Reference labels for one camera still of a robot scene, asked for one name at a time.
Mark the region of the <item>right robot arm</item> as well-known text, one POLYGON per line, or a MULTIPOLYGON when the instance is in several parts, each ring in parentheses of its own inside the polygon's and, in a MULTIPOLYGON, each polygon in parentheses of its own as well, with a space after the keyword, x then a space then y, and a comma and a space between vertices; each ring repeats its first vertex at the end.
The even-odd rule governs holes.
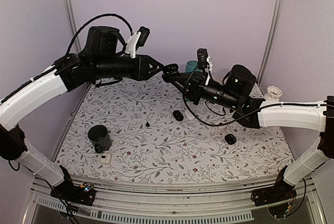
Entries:
POLYGON ((319 138, 295 162, 284 167, 270 190, 274 201, 281 201, 303 177, 333 158, 333 97, 319 102, 273 102, 252 98, 256 77, 244 66, 234 65, 225 84, 212 80, 199 64, 192 73, 180 73, 176 64, 163 68, 162 78, 172 83, 185 99, 200 99, 231 109, 232 117, 247 128, 270 126, 311 129, 319 138))

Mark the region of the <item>black gold-trimmed earbud charging case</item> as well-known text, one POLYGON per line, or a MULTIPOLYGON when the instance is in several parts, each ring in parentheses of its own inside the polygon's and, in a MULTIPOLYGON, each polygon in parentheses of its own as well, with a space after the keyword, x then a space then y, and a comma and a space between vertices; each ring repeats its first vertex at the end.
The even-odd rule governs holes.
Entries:
POLYGON ((168 78, 176 74, 178 74, 177 64, 168 64, 162 67, 162 78, 168 78))

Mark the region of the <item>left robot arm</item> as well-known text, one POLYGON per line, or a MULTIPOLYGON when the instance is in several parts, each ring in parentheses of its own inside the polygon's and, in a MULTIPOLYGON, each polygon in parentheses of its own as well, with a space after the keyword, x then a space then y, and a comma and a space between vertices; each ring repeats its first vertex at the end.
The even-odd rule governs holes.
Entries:
POLYGON ((1 157, 16 161, 45 179, 66 200, 74 199, 78 190, 67 170, 53 163, 25 138, 19 122, 51 99, 71 92, 84 83, 103 78, 148 80, 164 66, 147 55, 137 53, 145 45, 149 29, 140 27, 124 40, 113 27, 91 26, 86 45, 75 54, 66 51, 41 74, 31 78, 1 100, 1 157))

